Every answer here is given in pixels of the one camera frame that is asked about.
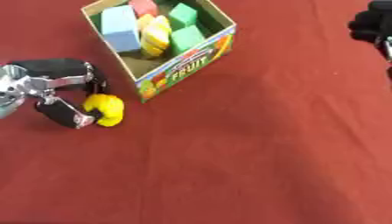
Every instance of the fruit box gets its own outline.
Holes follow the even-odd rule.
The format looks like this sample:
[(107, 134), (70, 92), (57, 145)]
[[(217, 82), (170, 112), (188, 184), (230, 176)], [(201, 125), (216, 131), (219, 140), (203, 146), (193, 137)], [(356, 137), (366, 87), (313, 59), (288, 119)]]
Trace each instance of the fruit box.
[(140, 52), (117, 53), (100, 33), (102, 11), (120, 6), (128, 0), (101, 0), (81, 9), (101, 41), (115, 57), (118, 65), (130, 77), (141, 102), (159, 95), (173, 87), (201, 68), (218, 60), (232, 50), (236, 23), (210, 0), (156, 0), (159, 14), (168, 13), (178, 4), (191, 6), (198, 12), (197, 26), (206, 40), (178, 56), (172, 56), (171, 49), (157, 59), (144, 59)]

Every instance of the blue cube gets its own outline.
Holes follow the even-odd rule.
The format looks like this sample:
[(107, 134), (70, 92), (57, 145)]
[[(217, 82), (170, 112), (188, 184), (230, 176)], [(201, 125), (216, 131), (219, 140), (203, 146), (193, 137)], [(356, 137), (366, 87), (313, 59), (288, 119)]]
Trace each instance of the blue cube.
[(104, 10), (101, 15), (101, 32), (118, 53), (141, 49), (137, 17), (130, 5)]

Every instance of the red fabric surface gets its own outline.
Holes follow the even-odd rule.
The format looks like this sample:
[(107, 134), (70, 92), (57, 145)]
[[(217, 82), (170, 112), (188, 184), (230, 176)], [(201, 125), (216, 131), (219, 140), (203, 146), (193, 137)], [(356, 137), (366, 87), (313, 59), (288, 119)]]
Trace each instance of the red fabric surface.
[(392, 223), (386, 63), (346, 26), (368, 1), (215, 2), (234, 51), (142, 105), (88, 0), (2, 1), (0, 61), (90, 60), (127, 107), (113, 129), (59, 127), (32, 101), (1, 120), (2, 223)]

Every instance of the green foam cube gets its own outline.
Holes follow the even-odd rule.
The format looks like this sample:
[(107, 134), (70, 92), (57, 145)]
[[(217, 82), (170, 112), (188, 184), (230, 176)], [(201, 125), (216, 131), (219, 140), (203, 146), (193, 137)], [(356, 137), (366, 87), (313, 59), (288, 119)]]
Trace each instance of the green foam cube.
[(169, 20), (174, 31), (196, 24), (198, 12), (184, 3), (179, 3), (169, 13)]
[(196, 25), (191, 25), (171, 34), (171, 47), (175, 56), (188, 51), (205, 41), (203, 33)]

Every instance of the yellow foam piece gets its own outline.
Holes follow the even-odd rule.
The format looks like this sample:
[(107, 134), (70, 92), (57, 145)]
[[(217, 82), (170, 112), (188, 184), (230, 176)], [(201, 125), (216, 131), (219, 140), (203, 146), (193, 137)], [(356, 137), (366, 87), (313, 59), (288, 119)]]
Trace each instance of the yellow foam piece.
[(159, 29), (166, 31), (169, 33), (169, 35), (172, 34), (172, 28), (170, 27), (169, 19), (167, 19), (165, 16), (156, 17), (153, 21), (151, 21), (150, 25), (159, 27)]
[(146, 52), (153, 52), (151, 55), (160, 55), (161, 52), (158, 52), (158, 50), (154, 48), (165, 50), (170, 44), (169, 36), (171, 33), (172, 28), (170, 27), (170, 22), (165, 16), (154, 18), (143, 29), (142, 49)]
[(113, 127), (123, 120), (124, 103), (111, 94), (92, 94), (83, 103), (83, 108), (87, 112), (98, 109), (103, 118), (97, 123), (104, 127)]
[(156, 26), (149, 25), (144, 29), (143, 39), (146, 39), (151, 44), (161, 49), (166, 49), (169, 46), (169, 34), (167, 31), (159, 29)]
[(137, 28), (140, 32), (143, 32), (144, 28), (147, 27), (153, 20), (154, 17), (151, 14), (145, 14), (137, 20)]
[(155, 47), (145, 38), (142, 38), (141, 45), (142, 45), (142, 53), (148, 57), (149, 56), (158, 57), (164, 52), (164, 50)]

